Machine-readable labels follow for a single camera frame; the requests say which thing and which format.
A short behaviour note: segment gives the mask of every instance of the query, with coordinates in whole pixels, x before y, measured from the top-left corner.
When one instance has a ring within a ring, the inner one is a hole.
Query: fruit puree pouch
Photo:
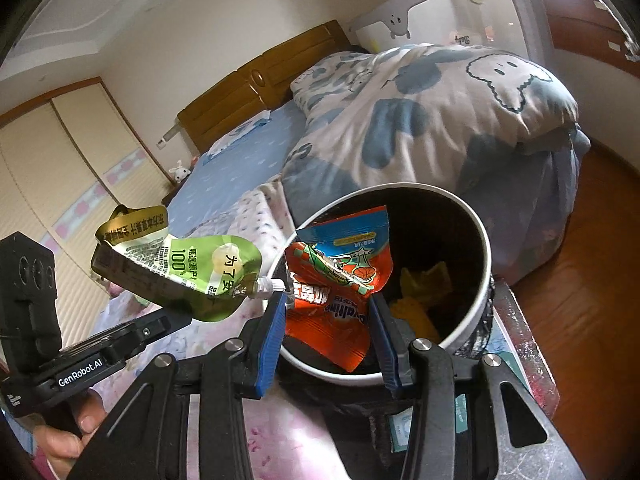
[[[295,293],[287,335],[353,372],[369,350],[367,298],[393,270],[386,207],[300,229],[285,256]]]
[[[171,236],[164,206],[119,205],[95,236],[95,272],[160,306],[188,305],[200,321],[235,312],[244,300],[236,292],[256,282],[262,263],[260,251],[238,236]]]

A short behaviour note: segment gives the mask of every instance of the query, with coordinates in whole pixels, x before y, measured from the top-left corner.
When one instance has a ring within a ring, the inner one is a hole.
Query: human hand
[[[65,479],[76,463],[76,459],[82,453],[94,436],[107,412],[104,411],[102,398],[97,392],[88,390],[78,409],[76,421],[82,431],[82,439],[73,433],[57,430],[50,426],[36,426],[33,436],[49,460],[54,473],[61,479]]]

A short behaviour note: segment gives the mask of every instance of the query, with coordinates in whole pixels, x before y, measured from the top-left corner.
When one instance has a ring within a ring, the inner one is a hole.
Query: plush toy hanging
[[[177,168],[171,168],[169,173],[174,174],[174,180],[176,184],[180,184],[185,178],[187,178],[191,174],[191,170],[188,170],[182,165],[182,161],[178,161]]]

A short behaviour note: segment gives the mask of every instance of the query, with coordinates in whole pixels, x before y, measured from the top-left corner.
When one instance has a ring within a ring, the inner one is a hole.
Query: wooden furniture
[[[593,57],[640,77],[640,62],[625,54],[625,35],[600,0],[542,0],[554,47]]]
[[[292,97],[289,85],[323,57],[352,47],[335,20],[270,48],[226,76],[178,113],[200,153],[262,110]]]
[[[96,229],[119,203],[158,204],[169,180],[100,80],[48,92],[0,124],[0,238],[19,230],[54,253],[63,342],[78,342],[109,299],[90,267]]]

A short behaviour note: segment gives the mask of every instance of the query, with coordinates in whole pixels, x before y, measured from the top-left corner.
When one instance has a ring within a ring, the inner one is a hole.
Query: wardrobe
[[[89,335],[109,299],[90,267],[96,229],[118,204],[158,205],[170,189],[101,82],[0,128],[0,238],[21,231],[54,253],[65,346]]]

